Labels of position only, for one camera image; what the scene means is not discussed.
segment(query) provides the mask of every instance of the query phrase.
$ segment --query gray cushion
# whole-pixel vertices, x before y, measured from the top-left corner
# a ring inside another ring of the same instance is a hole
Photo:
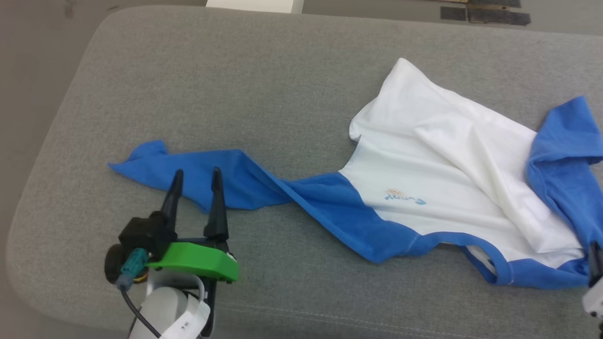
[[[23,193],[8,240],[11,281],[39,311],[126,330],[104,279],[107,248],[163,193],[111,172],[138,144],[241,148],[276,176],[340,169],[350,119],[404,57],[436,84],[537,129],[586,95],[603,114],[603,39],[456,25],[198,7],[110,16],[86,51]],[[600,168],[596,169],[603,177]],[[584,289],[486,283],[455,247],[372,264],[294,204],[230,211],[241,280],[221,285],[220,337],[594,338]],[[181,203],[180,236],[206,216]],[[132,289],[136,303],[142,286]]]

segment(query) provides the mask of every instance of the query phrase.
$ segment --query white t-shirt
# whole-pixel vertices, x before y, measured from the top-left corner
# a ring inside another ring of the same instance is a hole
[[[383,220],[420,235],[467,233],[507,261],[557,268],[584,254],[574,232],[526,183],[535,135],[399,59],[350,124],[358,146],[339,172]],[[496,272],[479,247],[468,249]]]

